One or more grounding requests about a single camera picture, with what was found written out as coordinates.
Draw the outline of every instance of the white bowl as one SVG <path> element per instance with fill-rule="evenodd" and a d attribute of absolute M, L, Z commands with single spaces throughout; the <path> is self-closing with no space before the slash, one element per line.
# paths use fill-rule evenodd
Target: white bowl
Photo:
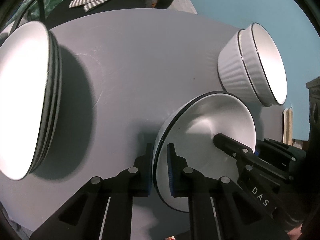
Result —
<path fill-rule="evenodd" d="M 287 97 L 287 79 L 276 44 L 258 23 L 241 32 L 240 49 L 249 78 L 264 105 L 282 105 Z"/>
<path fill-rule="evenodd" d="M 243 101 L 255 102 L 262 105 L 253 89 L 240 54 L 238 42 L 240 31 L 228 41 L 219 54 L 219 77 L 227 92 L 234 94 Z"/>
<path fill-rule="evenodd" d="M 214 146 L 213 136 L 223 133 L 250 147 L 256 145 L 255 126 L 248 108 L 239 98 L 221 91 L 201 95 L 172 114 L 156 138 L 153 153 L 153 182 L 169 207 L 188 212 L 188 198 L 174 198 L 169 188 L 167 145 L 174 143 L 176 154 L 204 176 L 238 179 L 236 160 Z"/>

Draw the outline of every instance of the light blue wall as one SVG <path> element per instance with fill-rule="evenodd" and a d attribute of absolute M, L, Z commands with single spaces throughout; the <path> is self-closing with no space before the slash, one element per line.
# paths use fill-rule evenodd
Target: light blue wall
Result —
<path fill-rule="evenodd" d="M 274 39 L 288 82 L 293 137 L 307 140 L 309 99 L 305 83 L 320 76 L 320 37 L 294 0 L 191 0 L 198 14 L 246 28 L 258 22 Z"/>

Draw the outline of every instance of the black chair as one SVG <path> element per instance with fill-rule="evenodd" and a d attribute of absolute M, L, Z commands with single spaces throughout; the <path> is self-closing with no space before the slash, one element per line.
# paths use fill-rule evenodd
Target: black chair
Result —
<path fill-rule="evenodd" d="M 63 0 L 58 4 L 52 12 L 48 15 L 45 20 L 45 25 L 48 29 L 51 29 L 55 26 L 63 24 L 65 22 L 105 11 L 120 10 L 120 9 L 130 9 L 130 8 L 151 8 L 151 0 L 109 0 L 108 2 L 103 3 L 90 10 L 85 12 L 82 6 L 76 8 L 69 8 L 69 4 L 72 0 Z M 155 8 L 166 9 L 170 6 L 173 0 L 158 0 Z"/>

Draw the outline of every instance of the black handle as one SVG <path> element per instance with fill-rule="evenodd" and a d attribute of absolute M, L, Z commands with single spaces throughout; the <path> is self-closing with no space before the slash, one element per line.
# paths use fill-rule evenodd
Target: black handle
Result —
<path fill-rule="evenodd" d="M 30 8 L 30 6 L 35 2 L 38 2 L 38 6 L 39 6 L 39 20 L 40 22 L 44 23 L 44 1 L 43 0 L 31 0 L 31 2 L 26 6 L 26 8 L 18 15 L 18 17 L 16 18 L 16 20 L 14 21 L 12 28 L 10 30 L 10 34 L 13 33 L 19 26 L 23 16 L 25 15 L 25 13 L 27 12 L 27 10 Z"/>

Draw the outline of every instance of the round table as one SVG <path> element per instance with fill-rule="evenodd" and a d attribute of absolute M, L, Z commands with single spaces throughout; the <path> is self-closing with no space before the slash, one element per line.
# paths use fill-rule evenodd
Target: round table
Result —
<path fill-rule="evenodd" d="M 63 63 L 59 119 L 34 174 L 21 181 L 0 174 L 0 201 L 11 218 L 36 230 L 91 177 L 113 177 L 132 166 L 173 112 L 222 90 L 217 58 L 237 30 L 161 9 L 108 11 L 53 28 Z M 257 138 L 281 141 L 283 107 L 248 107 Z M 132 240 L 188 229 L 188 214 L 167 207 L 154 188 L 148 198 L 134 198 Z"/>

